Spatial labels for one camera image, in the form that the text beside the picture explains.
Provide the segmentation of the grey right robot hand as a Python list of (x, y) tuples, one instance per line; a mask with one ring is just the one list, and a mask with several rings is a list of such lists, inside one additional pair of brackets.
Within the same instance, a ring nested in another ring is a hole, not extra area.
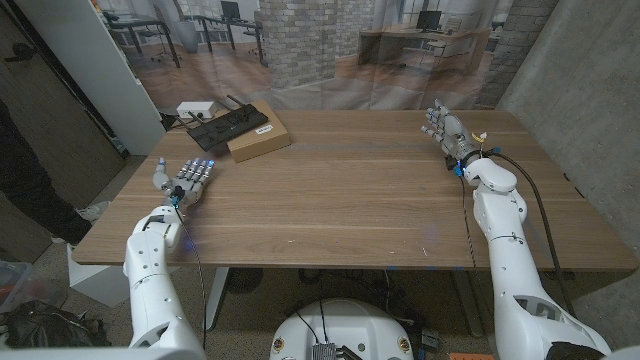
[(428, 125), (423, 125), (421, 131), (434, 138), (446, 155), (465, 164), (481, 157), (471, 133), (438, 99), (427, 109), (426, 118)]

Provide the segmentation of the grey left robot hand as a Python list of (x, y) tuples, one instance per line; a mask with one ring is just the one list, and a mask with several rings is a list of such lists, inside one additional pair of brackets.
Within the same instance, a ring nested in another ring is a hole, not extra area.
[(181, 208), (196, 203), (210, 180), (214, 165), (214, 160), (187, 160), (181, 170), (170, 178), (166, 173), (166, 160), (160, 157), (152, 182), (165, 195), (162, 204)]

